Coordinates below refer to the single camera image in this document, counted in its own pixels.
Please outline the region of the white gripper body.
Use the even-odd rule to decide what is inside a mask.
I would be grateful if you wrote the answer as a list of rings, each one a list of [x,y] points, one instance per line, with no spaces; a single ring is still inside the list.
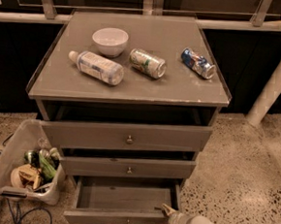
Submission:
[[[187,224],[189,216],[182,212],[173,212],[168,219],[168,224]]]

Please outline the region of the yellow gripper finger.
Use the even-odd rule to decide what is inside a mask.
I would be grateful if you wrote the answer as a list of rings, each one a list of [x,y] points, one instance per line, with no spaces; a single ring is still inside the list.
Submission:
[[[162,205],[162,209],[167,216],[171,216],[173,213],[175,213],[175,209],[166,204]]]

